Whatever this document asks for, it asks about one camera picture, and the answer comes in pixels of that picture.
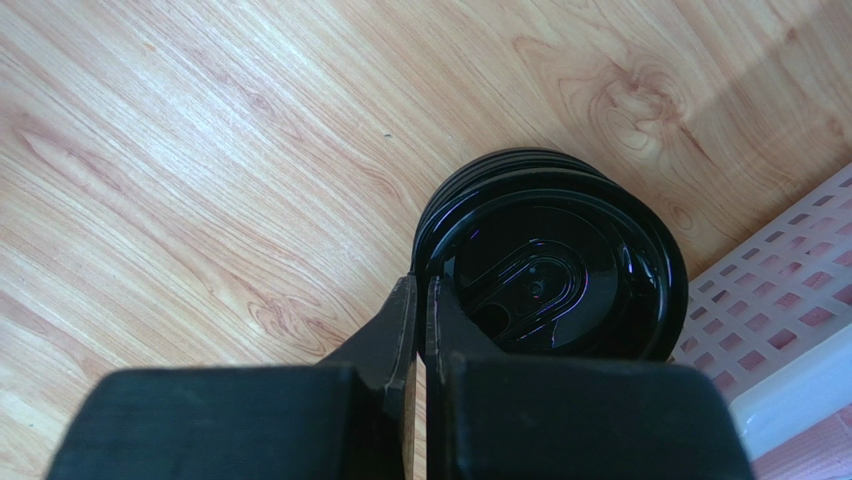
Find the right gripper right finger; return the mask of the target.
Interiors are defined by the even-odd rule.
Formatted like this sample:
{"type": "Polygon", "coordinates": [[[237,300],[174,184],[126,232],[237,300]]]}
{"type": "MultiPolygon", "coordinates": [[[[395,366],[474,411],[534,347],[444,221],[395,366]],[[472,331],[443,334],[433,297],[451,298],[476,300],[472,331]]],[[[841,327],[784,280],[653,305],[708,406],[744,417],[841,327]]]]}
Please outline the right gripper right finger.
{"type": "Polygon", "coordinates": [[[426,294],[431,479],[749,479],[728,408],[677,365],[509,355],[426,294]]]}

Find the white plastic basket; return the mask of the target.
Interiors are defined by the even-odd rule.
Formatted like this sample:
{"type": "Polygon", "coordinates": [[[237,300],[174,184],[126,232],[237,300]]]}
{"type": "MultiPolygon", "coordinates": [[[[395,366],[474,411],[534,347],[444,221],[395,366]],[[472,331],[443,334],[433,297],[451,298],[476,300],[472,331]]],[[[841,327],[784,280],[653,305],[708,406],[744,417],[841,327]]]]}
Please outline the white plastic basket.
{"type": "Polygon", "coordinates": [[[709,377],[758,458],[851,402],[851,171],[696,277],[673,360],[709,377]]]}

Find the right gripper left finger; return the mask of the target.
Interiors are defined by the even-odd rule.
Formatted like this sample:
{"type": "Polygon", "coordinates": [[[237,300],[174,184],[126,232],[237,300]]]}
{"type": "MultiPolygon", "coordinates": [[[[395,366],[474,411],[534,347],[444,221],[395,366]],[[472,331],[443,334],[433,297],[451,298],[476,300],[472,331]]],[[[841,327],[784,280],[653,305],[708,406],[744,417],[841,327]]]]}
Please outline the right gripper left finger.
{"type": "Polygon", "coordinates": [[[51,479],[406,479],[417,281],[313,365],[130,369],[90,392],[51,479]]]}

